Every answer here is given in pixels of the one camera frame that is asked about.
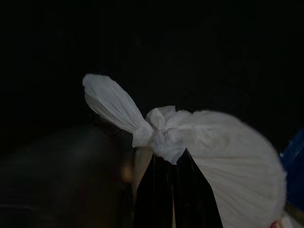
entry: plastic bag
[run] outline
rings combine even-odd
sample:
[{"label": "plastic bag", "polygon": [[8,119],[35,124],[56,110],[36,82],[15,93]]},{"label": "plastic bag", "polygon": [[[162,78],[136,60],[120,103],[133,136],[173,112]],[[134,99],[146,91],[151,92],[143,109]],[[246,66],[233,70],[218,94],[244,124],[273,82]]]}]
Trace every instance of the plastic bag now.
[{"label": "plastic bag", "polygon": [[140,147],[136,188],[153,153],[176,164],[187,148],[213,189],[225,228],[268,228],[281,218],[286,173],[258,132],[227,114],[176,112],[174,106],[155,108],[144,120],[132,98],[109,77],[89,74],[83,85],[87,104],[131,132],[133,147]]}]

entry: dark background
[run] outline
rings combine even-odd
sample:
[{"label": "dark background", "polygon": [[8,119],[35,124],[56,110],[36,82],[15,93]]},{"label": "dark background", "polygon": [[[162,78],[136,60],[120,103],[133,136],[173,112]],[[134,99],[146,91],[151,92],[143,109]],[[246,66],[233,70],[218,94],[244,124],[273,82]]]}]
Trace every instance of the dark background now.
[{"label": "dark background", "polygon": [[143,115],[176,105],[236,115],[279,150],[303,124],[303,4],[41,1],[2,30],[6,152],[91,121],[85,73],[105,73]]}]

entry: white cloth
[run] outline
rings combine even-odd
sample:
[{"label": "white cloth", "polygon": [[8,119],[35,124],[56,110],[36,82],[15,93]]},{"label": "white cloth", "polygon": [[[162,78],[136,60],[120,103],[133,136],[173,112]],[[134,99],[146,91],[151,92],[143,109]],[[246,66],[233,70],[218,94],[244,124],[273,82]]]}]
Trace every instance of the white cloth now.
[{"label": "white cloth", "polygon": [[132,98],[107,76],[86,75],[87,104],[133,134],[137,151],[135,186],[152,153],[171,164],[187,148],[211,185],[225,228],[268,228],[285,204],[285,176],[276,151],[237,118],[211,111],[155,108],[143,119]]}]

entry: blue object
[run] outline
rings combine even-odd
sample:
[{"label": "blue object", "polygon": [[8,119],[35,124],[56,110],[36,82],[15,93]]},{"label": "blue object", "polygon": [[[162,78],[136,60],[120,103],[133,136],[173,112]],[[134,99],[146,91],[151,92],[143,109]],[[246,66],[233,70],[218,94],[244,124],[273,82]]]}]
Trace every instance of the blue object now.
[{"label": "blue object", "polygon": [[304,127],[302,127],[280,154],[287,171],[287,201],[304,211]]}]

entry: knot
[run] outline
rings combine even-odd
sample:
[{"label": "knot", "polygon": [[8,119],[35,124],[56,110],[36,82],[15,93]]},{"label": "knot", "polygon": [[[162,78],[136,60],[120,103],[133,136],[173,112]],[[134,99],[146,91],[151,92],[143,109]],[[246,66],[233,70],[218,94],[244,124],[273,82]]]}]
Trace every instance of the knot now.
[{"label": "knot", "polygon": [[155,155],[175,165],[182,156],[186,147],[180,140],[180,131],[177,128],[157,130],[151,142]]}]

